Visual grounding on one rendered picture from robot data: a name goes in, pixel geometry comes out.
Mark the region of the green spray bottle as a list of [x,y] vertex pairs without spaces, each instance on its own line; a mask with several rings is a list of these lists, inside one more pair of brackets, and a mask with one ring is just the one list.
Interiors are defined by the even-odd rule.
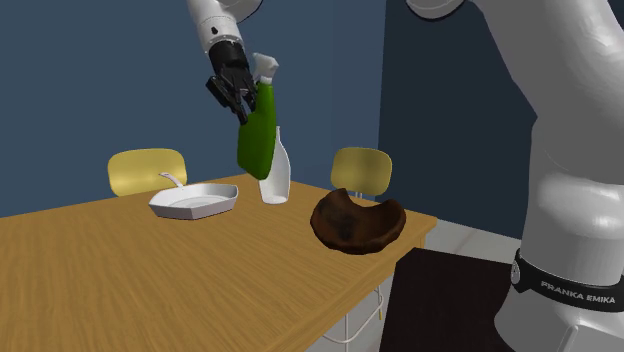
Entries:
[[279,67],[274,57],[253,53],[257,88],[255,111],[248,115],[246,124],[239,128],[237,163],[257,180],[268,177],[276,140],[276,107],[273,77]]

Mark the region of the dark brown wooden bowl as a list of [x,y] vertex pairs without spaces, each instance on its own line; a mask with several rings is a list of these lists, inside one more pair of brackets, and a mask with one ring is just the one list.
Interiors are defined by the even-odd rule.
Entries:
[[310,217],[323,245],[349,255],[382,251],[399,238],[406,221],[406,211],[396,200],[365,207],[356,204],[344,188],[323,197]]

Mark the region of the white frying pan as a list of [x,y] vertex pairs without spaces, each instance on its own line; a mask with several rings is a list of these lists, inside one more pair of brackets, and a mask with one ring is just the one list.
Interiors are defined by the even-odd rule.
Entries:
[[197,220],[232,210],[239,189],[232,184],[198,183],[183,185],[175,176],[162,172],[175,188],[156,193],[148,205],[156,216],[179,220]]

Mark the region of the wooden table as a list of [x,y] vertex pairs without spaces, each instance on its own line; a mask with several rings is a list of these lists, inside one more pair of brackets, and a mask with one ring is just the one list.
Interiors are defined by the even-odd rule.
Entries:
[[164,219],[149,195],[0,218],[0,352],[305,352],[422,245],[409,212],[383,251],[315,237],[321,188],[267,205],[247,175],[234,208]]

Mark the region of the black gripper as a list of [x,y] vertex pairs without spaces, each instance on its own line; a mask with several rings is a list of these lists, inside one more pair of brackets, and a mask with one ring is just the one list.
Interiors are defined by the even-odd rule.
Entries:
[[[245,125],[248,118],[244,105],[250,112],[255,111],[257,86],[243,46],[238,42],[223,40],[209,49],[208,56],[216,76],[208,79],[206,88],[222,107],[229,108],[239,123]],[[238,93],[232,84],[237,84]]]

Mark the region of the dark robot stand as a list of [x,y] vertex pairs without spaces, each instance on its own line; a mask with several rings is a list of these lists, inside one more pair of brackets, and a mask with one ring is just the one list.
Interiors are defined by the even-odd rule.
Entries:
[[514,352],[494,317],[510,266],[414,248],[396,264],[379,352]]

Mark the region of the yellow chair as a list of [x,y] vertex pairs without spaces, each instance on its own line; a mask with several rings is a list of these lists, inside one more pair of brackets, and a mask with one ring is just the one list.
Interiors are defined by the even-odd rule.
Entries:
[[107,164],[109,185],[116,196],[183,186],[188,182],[182,154],[169,148],[119,152]]
[[392,159],[381,150],[345,147],[335,153],[330,180],[335,188],[379,196],[389,187],[392,167]]

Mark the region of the white vase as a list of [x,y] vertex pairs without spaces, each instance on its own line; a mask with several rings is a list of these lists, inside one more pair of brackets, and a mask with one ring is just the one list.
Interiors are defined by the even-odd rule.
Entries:
[[288,153],[281,141],[280,127],[276,127],[275,149],[268,177],[259,181],[262,201],[277,205],[288,201],[291,182],[291,165]]

